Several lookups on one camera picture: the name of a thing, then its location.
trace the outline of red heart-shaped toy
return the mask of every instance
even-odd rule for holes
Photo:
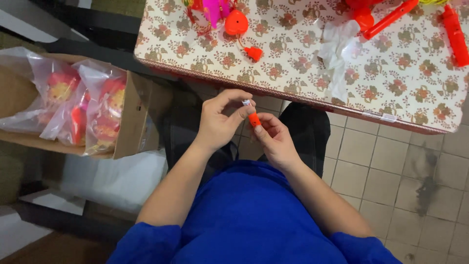
[[[239,10],[233,10],[225,20],[225,31],[230,35],[243,34],[248,31],[247,17]]]

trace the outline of flower pattern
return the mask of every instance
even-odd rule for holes
[[[456,6],[461,28],[469,35],[469,5]],[[461,122],[469,90],[469,73],[455,64],[441,20],[442,7],[419,4],[367,42],[350,43],[344,79],[345,101],[331,97],[331,76],[317,57],[328,21],[347,20],[345,0],[238,0],[236,8],[249,21],[241,38],[263,50],[254,62],[240,51],[236,36],[219,29],[197,36],[203,14],[192,24],[180,0],[146,0],[135,55],[149,66],[205,79],[283,93],[287,97],[380,115],[436,130],[453,132]],[[392,1],[376,5],[382,18],[395,9]]]

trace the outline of open cardboard box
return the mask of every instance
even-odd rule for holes
[[[41,55],[70,64],[88,59],[68,54]],[[171,86],[169,83],[165,85],[164,81],[155,84],[136,73],[126,72],[124,107],[114,153],[93,157],[119,159],[159,148],[159,132],[153,120],[158,120],[171,105],[173,99]],[[1,66],[0,84],[0,118],[12,116],[27,109],[38,95],[32,82]],[[42,139],[38,134],[0,130],[0,140],[61,153],[82,155],[84,152],[84,147],[65,146],[58,141]]]

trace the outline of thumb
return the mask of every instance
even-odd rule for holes
[[[269,133],[264,129],[263,126],[257,125],[254,128],[254,134],[256,135],[257,139],[262,143],[264,146],[270,145],[270,143],[273,141],[272,137],[269,135]]]
[[[238,108],[233,114],[229,117],[229,122],[231,126],[235,129],[244,121],[250,114],[256,112],[256,109],[253,106],[245,105],[243,107]]]

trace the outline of blue sleeve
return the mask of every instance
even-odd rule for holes
[[[358,238],[337,232],[330,240],[349,264],[402,264],[376,237]]]
[[[179,250],[180,240],[181,228],[178,225],[138,223],[117,243],[107,263],[168,264]]]

